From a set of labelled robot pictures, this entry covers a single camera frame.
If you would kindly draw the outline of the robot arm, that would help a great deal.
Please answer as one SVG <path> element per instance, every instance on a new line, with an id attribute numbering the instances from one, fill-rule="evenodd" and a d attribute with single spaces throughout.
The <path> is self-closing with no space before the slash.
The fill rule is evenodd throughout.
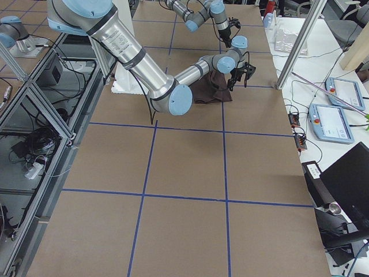
<path id="1" fill-rule="evenodd" d="M 193 102 L 190 85 L 213 70 L 237 74 L 245 67 L 248 48 L 245 36 L 231 36 L 231 22 L 223 1 L 205 1 L 194 13 L 181 1 L 166 1 L 166 7 L 180 15 L 186 27 L 194 32 L 213 19 L 220 38 L 228 47 L 224 54 L 206 55 L 176 76 L 165 74 L 143 46 L 119 19 L 112 1 L 47 1 L 48 24 L 55 31 L 89 36 L 114 56 L 143 84 L 146 101 L 155 111 L 183 115 Z"/>
<path id="2" fill-rule="evenodd" d="M 191 10 L 189 1 L 184 4 L 182 1 L 158 1 L 159 5 L 166 10 L 170 10 L 179 15 L 190 32 L 195 32 L 208 20 L 212 21 L 215 37 L 225 44 L 226 48 L 232 47 L 233 40 L 237 37 L 241 29 L 241 23 L 237 18 L 228 17 L 223 1 L 197 1 L 201 9 L 197 12 Z"/>

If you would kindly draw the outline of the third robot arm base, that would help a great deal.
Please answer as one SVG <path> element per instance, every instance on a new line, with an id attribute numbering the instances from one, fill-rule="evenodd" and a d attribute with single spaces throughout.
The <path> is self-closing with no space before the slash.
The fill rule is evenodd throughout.
<path id="1" fill-rule="evenodd" d="M 1 43 L 17 58 L 36 58 L 49 40 L 30 35 L 17 16 L 1 18 Z"/>

